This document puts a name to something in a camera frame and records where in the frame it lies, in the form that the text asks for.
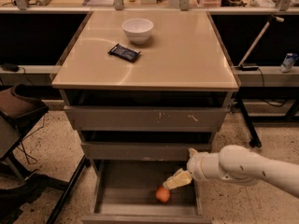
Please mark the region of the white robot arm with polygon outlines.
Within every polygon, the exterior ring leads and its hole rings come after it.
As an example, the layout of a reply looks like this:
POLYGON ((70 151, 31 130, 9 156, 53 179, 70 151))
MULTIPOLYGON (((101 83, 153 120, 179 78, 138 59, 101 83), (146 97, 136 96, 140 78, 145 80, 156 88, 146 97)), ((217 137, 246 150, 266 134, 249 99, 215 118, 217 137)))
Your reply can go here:
POLYGON ((265 158, 245 147, 229 145, 217 153, 189 148, 186 170, 178 169, 163 182, 171 190, 193 180, 218 179, 225 183, 252 186, 259 180, 299 197, 299 165, 265 158))

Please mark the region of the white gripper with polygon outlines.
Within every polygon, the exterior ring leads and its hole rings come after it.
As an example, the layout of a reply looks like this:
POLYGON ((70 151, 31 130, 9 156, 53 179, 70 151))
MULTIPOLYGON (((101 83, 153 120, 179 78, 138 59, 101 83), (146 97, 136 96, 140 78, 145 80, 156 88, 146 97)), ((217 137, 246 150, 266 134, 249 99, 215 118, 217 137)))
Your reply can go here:
POLYGON ((209 180, 219 178, 219 155, 207 152, 198 152, 194 148, 189 148, 189 160, 187 170, 178 169, 172 176, 163 182, 163 187, 171 190, 187 186, 192 179, 209 180))

